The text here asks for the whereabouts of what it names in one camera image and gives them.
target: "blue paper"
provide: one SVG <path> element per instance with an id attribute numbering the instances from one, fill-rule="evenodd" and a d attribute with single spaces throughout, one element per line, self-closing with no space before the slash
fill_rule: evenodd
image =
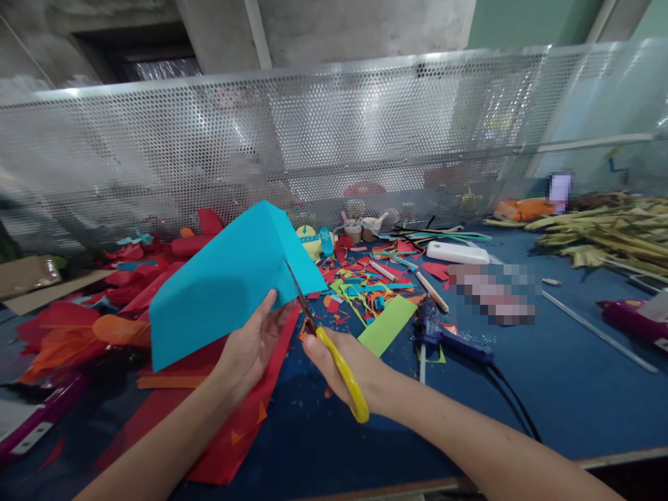
<path id="1" fill-rule="evenodd" d="M 320 270 L 284 211 L 260 202 L 177 271 L 150 306 L 153 370 L 159 371 L 242 327 L 270 289 L 274 309 L 325 290 Z"/>

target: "blue glue gun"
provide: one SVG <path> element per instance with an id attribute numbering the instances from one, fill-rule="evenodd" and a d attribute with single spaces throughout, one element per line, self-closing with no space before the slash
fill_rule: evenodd
<path id="1" fill-rule="evenodd" d="M 443 327 L 438 318 L 436 303 L 431 297 L 424 298 L 418 313 L 421 327 L 420 341 L 426 346 L 437 350 L 439 344 L 443 344 L 482 365 L 491 365 L 494 352 L 489 347 L 466 341 Z"/>

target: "orange object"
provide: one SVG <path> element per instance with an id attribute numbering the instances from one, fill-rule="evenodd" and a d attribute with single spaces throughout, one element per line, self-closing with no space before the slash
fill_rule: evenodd
<path id="1" fill-rule="evenodd" d="M 42 338 L 40 353 L 19 382 L 35 384 L 59 369 L 74 367 L 92 360 L 106 349 L 89 326 L 56 328 Z"/>
<path id="2" fill-rule="evenodd" d="M 552 216 L 557 206 L 545 198 L 527 198 L 525 200 L 504 200 L 494 211 L 494 217 L 501 221 L 528 222 L 543 216 Z"/>
<path id="3" fill-rule="evenodd" d="M 115 315 L 104 315 L 93 324 L 93 333 L 100 341 L 117 346 L 151 346 L 149 323 L 128 320 Z"/>

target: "small cup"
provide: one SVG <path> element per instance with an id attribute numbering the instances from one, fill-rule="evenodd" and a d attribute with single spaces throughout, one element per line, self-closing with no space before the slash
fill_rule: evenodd
<path id="1" fill-rule="evenodd" d="M 351 238 L 353 244 L 360 243 L 360 240 L 362 238 L 362 227 L 360 225 L 344 226 L 343 230 L 346 232 L 346 235 L 348 235 Z"/>

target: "blurred object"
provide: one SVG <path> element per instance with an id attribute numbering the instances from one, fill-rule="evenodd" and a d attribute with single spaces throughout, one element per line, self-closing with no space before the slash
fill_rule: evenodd
<path id="1" fill-rule="evenodd" d="M 545 198 L 527 198 L 526 200 L 504 200 L 494 210 L 494 217 L 501 221 L 528 223 L 541 216 L 555 214 L 555 206 Z"/>
<path id="2" fill-rule="evenodd" d="M 51 255 L 0 264 L 0 299 L 11 299 L 60 281 L 61 273 Z"/>
<path id="3" fill-rule="evenodd" d="M 37 310 L 44 305 L 55 301 L 61 297 L 67 296 L 79 289 L 91 285 L 98 280 L 111 275 L 113 270 L 80 270 L 72 274 L 72 277 L 63 283 L 46 287 L 42 290 L 36 290 L 30 294 L 9 299 L 3 304 L 12 310 L 16 315 L 25 315 L 33 310 Z"/>
<path id="4" fill-rule="evenodd" d="M 668 351 L 668 292 L 656 296 L 652 301 L 658 301 L 662 314 L 658 315 L 658 320 L 645 317 L 641 311 L 648 308 L 648 301 L 640 299 L 625 299 L 623 301 L 599 301 L 597 304 L 603 309 L 604 320 L 621 329 L 627 334 L 639 337 L 658 348 L 665 353 Z"/>

